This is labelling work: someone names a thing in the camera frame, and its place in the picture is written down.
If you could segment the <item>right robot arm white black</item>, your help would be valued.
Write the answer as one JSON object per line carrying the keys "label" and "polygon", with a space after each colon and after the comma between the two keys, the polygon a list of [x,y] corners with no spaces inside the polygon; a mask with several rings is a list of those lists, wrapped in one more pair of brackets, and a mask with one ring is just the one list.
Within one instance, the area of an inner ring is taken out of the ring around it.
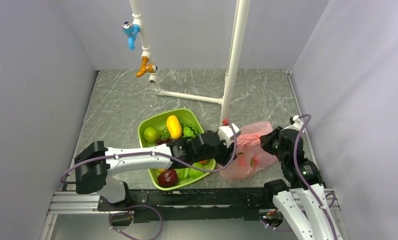
{"label": "right robot arm white black", "polygon": [[261,148],[277,158],[284,175],[284,179],[264,184],[264,205],[280,211],[300,240],[341,240],[322,176],[315,163],[305,157],[299,130],[279,126],[260,141]]}

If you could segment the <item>pink plastic bag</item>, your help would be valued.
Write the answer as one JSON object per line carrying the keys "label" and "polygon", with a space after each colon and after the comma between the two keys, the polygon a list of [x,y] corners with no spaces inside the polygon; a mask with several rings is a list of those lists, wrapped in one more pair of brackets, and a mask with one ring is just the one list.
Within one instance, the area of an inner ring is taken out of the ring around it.
{"label": "pink plastic bag", "polygon": [[276,163],[276,156],[261,148],[260,137],[273,131],[268,121],[248,124],[237,137],[236,159],[220,175],[227,181],[244,180]]}

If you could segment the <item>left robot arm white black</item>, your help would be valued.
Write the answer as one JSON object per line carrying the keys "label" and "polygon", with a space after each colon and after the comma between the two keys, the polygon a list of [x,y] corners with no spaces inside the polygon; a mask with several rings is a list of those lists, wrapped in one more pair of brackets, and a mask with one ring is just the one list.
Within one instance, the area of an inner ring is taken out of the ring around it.
{"label": "left robot arm white black", "polygon": [[146,148],[111,148],[105,147],[103,141],[95,141],[75,157],[75,191],[79,195],[98,193],[116,209],[124,210],[131,201],[128,185],[117,181],[114,175],[146,169],[194,168],[195,163],[204,160],[226,166],[234,160],[235,150],[236,134],[221,128]]}

